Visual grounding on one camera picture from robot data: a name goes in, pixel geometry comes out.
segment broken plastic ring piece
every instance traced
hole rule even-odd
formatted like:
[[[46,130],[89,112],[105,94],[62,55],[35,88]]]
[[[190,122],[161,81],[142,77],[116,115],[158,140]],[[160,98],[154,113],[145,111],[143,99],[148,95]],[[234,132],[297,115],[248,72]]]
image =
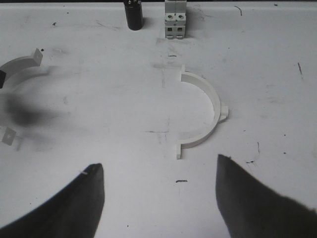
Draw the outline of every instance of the broken plastic ring piece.
[[[13,59],[0,67],[0,88],[12,75],[26,68],[40,66],[43,55],[39,49],[30,56]]]
[[[177,159],[181,158],[181,149],[196,146],[204,142],[205,140],[207,140],[207,138],[212,134],[216,125],[219,122],[225,120],[229,114],[229,107],[220,101],[220,98],[218,94],[216,93],[215,89],[205,79],[193,73],[186,72],[184,65],[182,65],[181,82],[194,84],[195,86],[199,87],[207,94],[213,106],[214,116],[213,116],[212,123],[207,128],[205,128],[205,130],[201,134],[196,135],[189,139],[183,139],[183,140],[177,141],[177,145],[176,145]]]

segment black capacitor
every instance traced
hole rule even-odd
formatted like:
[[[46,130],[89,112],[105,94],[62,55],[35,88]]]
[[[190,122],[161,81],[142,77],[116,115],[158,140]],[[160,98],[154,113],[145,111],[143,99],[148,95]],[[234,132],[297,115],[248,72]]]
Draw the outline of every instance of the black capacitor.
[[[128,27],[133,31],[140,30],[143,26],[141,0],[123,0],[123,3]]]

